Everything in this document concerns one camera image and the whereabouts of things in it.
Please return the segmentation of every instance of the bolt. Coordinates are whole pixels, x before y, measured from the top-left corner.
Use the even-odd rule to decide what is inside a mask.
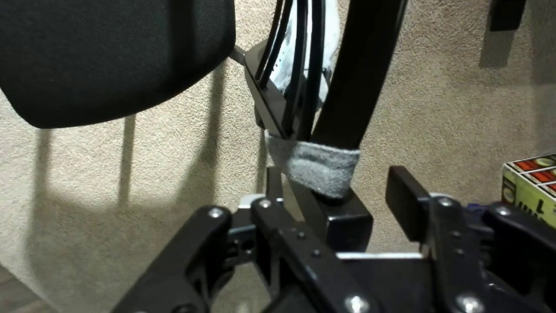
[[[208,210],[208,215],[210,215],[212,219],[219,219],[220,215],[224,215],[224,210],[213,207],[213,208]]]
[[[458,295],[455,299],[455,302],[464,313],[483,313],[484,311],[483,302],[472,295]]]
[[[269,207],[272,205],[272,201],[267,200],[267,198],[262,198],[262,200],[259,201],[259,205],[260,205],[262,208],[269,208]]]
[[[511,215],[511,212],[507,210],[507,207],[497,207],[497,212],[498,212],[500,215]]]
[[[368,302],[359,295],[345,297],[345,308],[349,313],[366,313]]]
[[[451,198],[446,198],[446,196],[438,198],[438,203],[443,205],[443,207],[451,207],[453,205]]]

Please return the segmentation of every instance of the colorful box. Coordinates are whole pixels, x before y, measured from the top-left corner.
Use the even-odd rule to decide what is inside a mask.
[[[556,154],[504,163],[502,201],[556,228]]]

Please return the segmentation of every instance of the black cable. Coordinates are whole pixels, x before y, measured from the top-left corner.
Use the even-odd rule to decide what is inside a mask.
[[[295,33],[295,52],[293,52],[293,69],[290,85],[286,87],[285,99],[285,113],[281,120],[281,128],[286,135],[293,132],[293,115],[297,108],[302,104],[305,81],[304,81],[304,66],[305,66],[305,47],[307,47],[307,0],[297,0],[297,33]]]
[[[312,0],[311,12],[312,12],[311,59],[309,59],[304,97],[295,113],[297,116],[295,139],[299,141],[311,137],[314,111],[319,101],[319,81],[323,75],[325,28],[326,28],[325,0]]]
[[[259,83],[259,87],[266,87],[271,71],[274,68],[274,62],[278,59],[279,54],[279,47],[281,41],[285,38],[285,31],[290,21],[290,12],[292,12],[292,3],[293,0],[278,0],[276,1],[276,8],[274,8],[274,19],[272,19],[272,26],[271,26],[271,33],[269,33],[269,40],[264,47],[259,68],[257,68],[257,75],[255,80]]]

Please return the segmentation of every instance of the chair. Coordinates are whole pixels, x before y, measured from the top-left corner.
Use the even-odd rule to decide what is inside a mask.
[[[0,88],[41,128],[160,104],[210,73],[233,45],[227,0],[0,1]]]

